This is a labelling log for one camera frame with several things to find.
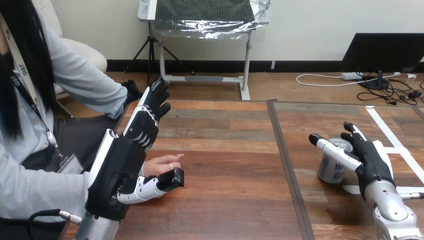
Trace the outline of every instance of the lanyard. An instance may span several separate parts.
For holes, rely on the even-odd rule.
[[[4,35],[6,36],[7,43],[10,48],[10,52],[12,53],[13,59],[16,61],[16,64],[18,65],[19,72],[22,75],[22,78],[23,78],[23,81],[25,82],[26,87],[28,88],[28,92],[31,96],[31,99],[34,102],[36,108],[38,109],[38,112],[40,112],[40,103],[37,98],[37,94],[36,94],[36,90],[34,88],[33,82],[31,81],[30,74],[28,73],[28,68],[25,65],[24,59],[22,58],[18,45],[16,45],[15,39],[12,36],[9,30],[9,27],[6,24],[6,21],[1,13],[0,13],[0,24],[1,24],[1,28],[3,29]]]
[[[35,112],[35,114],[37,114],[40,121],[44,124],[48,141],[57,148],[58,145],[57,145],[55,136],[52,134],[52,132],[50,132],[50,129],[47,127],[46,123],[41,117],[40,102],[38,101],[36,90],[34,88],[33,81],[31,81],[31,77],[30,77],[30,74],[28,73],[27,66],[25,65],[21,52],[19,51],[18,46],[16,45],[16,42],[15,42],[15,39],[12,36],[9,30],[9,27],[6,24],[6,21],[3,18],[3,15],[1,13],[0,13],[0,24],[6,36],[7,43],[10,48],[10,52],[13,56],[13,59],[16,61],[16,63],[19,66],[19,72],[23,80],[25,81],[25,85],[28,88],[28,90],[24,87],[23,83],[21,82],[19,77],[16,76],[14,71],[12,71],[12,75],[10,76],[10,79],[13,81],[15,88],[19,91],[19,93],[22,95],[22,97],[25,99],[28,105],[31,106],[31,109]]]

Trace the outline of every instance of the white stand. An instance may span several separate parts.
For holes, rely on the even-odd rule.
[[[246,43],[246,58],[244,60],[244,76],[239,77],[223,77],[223,76],[172,76],[166,75],[165,72],[165,59],[164,59],[164,43],[161,39],[158,43],[159,47],[159,66],[160,66],[160,75],[164,80],[168,82],[223,82],[223,83],[239,83],[241,100],[250,100],[248,88],[248,78],[249,78],[249,64],[250,64],[250,50],[251,45],[251,33],[249,31],[247,36]]]

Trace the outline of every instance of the white chair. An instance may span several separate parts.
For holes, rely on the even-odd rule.
[[[86,59],[97,69],[99,69],[103,73],[106,72],[108,63],[103,54],[101,54],[94,48],[88,46],[87,44],[63,38],[64,34],[62,31],[61,23],[59,22],[58,15],[56,14],[56,11],[53,8],[52,2],[50,0],[32,0],[32,3],[40,12],[47,26],[49,26],[62,39],[64,44],[73,49],[78,55]],[[69,96],[57,84],[54,85],[54,92],[56,93],[56,98],[58,100]],[[68,110],[66,110],[66,108],[64,108],[59,102],[57,103],[62,110],[64,110],[70,117],[72,117],[72,114]]]

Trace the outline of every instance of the tripod stand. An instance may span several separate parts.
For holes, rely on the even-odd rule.
[[[128,72],[128,70],[130,69],[130,66],[134,65],[134,62],[136,61],[137,57],[140,55],[140,53],[143,51],[143,49],[147,46],[147,44],[149,44],[149,47],[148,47],[148,62],[147,62],[147,86],[150,83],[150,74],[152,72],[151,71],[151,62],[153,63],[153,65],[156,63],[154,43],[158,43],[158,39],[153,36],[150,21],[148,21],[148,34],[149,34],[149,36],[147,36],[147,40],[144,42],[143,46],[140,48],[140,50],[138,50],[137,54],[132,59],[131,63],[128,64],[126,66],[125,70],[123,71],[124,73]],[[163,46],[163,49],[167,53],[169,53],[169,55],[171,55],[178,63],[181,62],[171,51],[168,50],[168,48]]]

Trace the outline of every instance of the robotic hand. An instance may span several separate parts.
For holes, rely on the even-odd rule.
[[[123,132],[124,137],[132,139],[149,150],[158,135],[160,119],[171,109],[165,100],[170,96],[168,82],[159,77],[148,86],[134,109]]]
[[[388,165],[376,147],[367,141],[359,129],[345,122],[341,138],[353,146],[353,154],[335,146],[318,134],[309,135],[309,141],[325,154],[334,158],[358,176],[359,190],[367,201],[374,218],[374,233],[380,240],[424,240],[417,228],[417,216],[403,203],[396,190]]]
[[[164,103],[168,97],[168,83],[160,77],[145,90],[124,133],[106,131],[88,177],[86,213],[77,240],[113,240],[131,204],[184,185],[180,168],[159,176],[139,175],[145,151],[158,134],[158,122],[171,109],[169,103]]]

